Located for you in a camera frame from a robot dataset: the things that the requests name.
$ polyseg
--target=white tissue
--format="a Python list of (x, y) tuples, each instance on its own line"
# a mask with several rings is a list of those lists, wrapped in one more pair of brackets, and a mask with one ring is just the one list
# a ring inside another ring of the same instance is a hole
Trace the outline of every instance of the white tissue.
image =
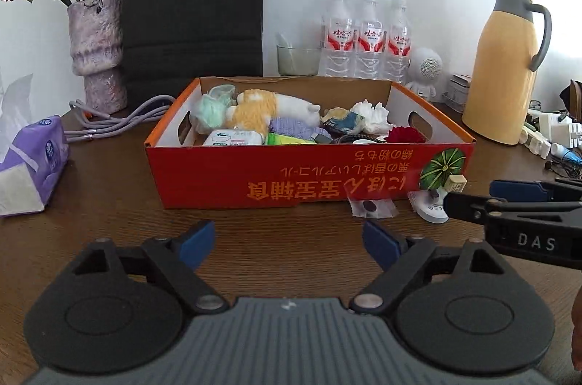
[(367, 99), (363, 103), (357, 103), (351, 108), (351, 112), (355, 112), (364, 118), (363, 132), (370, 135), (386, 135), (394, 127), (393, 124), (388, 123), (388, 111), (381, 103), (377, 103), (376, 107)]
[(10, 149), (12, 141), (20, 129), (32, 124), (30, 113), (30, 82), (33, 75), (22, 76), (13, 81), (4, 92), (0, 79), (0, 100), (2, 101), (2, 115), (0, 115), (0, 163)]

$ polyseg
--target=gray ridged panel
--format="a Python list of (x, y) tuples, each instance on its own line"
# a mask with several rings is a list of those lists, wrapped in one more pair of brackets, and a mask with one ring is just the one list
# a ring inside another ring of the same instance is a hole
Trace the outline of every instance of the gray ridged panel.
[(507, 378), (455, 376), (424, 365), (377, 317), (336, 298), (240, 298), (200, 316), (164, 356), (114, 376), (43, 369), (28, 385), (551, 385), (534, 370)]

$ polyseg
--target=gray pitcher neck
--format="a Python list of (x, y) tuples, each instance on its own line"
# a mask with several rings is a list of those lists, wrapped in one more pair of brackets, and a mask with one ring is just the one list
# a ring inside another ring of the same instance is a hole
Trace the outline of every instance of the gray pitcher neck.
[(534, 17), (532, 12), (528, 11), (528, 5), (531, 5), (531, 0), (495, 0), (493, 10), (507, 12), (533, 23)]

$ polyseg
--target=yellow fur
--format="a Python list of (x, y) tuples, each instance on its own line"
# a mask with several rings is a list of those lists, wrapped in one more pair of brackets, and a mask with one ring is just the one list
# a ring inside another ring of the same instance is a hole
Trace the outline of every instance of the yellow fur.
[(277, 114), (275, 93), (265, 90), (246, 90), (242, 101), (236, 106), (231, 119), (227, 121), (229, 129), (255, 130), (263, 138), (269, 132), (270, 120)]

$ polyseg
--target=plush toy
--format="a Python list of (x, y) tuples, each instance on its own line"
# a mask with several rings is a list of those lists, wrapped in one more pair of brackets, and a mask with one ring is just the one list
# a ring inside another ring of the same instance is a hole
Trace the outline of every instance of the plush toy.
[(230, 129), (254, 130), (267, 137), (269, 124), (275, 117), (299, 119), (312, 127), (319, 126), (320, 106), (292, 96), (265, 90), (246, 90), (238, 106), (226, 110), (226, 126)]

